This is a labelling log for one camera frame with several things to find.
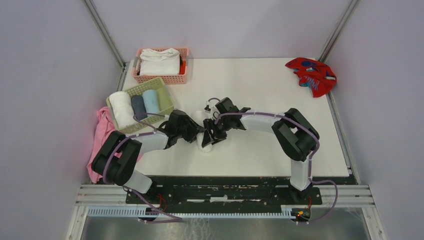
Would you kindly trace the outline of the light blue towel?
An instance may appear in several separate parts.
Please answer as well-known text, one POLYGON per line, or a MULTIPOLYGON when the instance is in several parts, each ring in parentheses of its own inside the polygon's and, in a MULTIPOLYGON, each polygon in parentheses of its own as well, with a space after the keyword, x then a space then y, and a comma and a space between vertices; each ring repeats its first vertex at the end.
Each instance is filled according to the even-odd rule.
POLYGON ((161 111, 158 102, 158 94, 154 89, 144 91, 142 97, 147 113, 158 114, 161 111))

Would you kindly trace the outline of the red and teal patterned towel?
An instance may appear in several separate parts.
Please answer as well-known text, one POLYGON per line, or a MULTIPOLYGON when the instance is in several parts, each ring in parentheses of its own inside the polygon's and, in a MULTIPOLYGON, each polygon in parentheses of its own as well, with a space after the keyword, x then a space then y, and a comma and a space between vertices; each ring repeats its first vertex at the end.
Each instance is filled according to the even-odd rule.
POLYGON ((313 98, 320 98, 328 94, 337 84, 337 77, 325 63, 297 57, 285 64, 298 78, 300 87, 307 87, 313 98))

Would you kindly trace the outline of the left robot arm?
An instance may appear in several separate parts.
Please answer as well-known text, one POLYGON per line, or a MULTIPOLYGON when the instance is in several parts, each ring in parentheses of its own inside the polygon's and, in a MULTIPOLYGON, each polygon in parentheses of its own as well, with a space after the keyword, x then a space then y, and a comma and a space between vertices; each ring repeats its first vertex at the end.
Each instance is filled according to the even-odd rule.
POLYGON ((188 143, 197 140, 197 135, 205 128, 195 122, 186 112, 173 110, 168 119, 151 132, 130 136, 113 131, 97 152, 91 169, 99 174, 105 184, 132 189, 147 204, 154 202, 158 191, 154 181, 135 169, 139 156, 174 146, 179 139, 188 143))

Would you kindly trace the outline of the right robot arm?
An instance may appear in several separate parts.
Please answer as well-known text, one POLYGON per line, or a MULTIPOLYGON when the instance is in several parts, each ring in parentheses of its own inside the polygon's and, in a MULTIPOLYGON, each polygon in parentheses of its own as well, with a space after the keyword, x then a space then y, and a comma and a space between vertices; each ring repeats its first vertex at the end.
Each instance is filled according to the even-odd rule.
POLYGON ((230 130, 261 131, 274 134, 283 152, 291 160, 289 199, 302 204, 312 187, 312 157, 320 146, 319 134, 296 108, 284 113, 239 109, 228 97, 206 102, 202 114, 205 131, 198 136, 202 149, 227 139, 230 130))

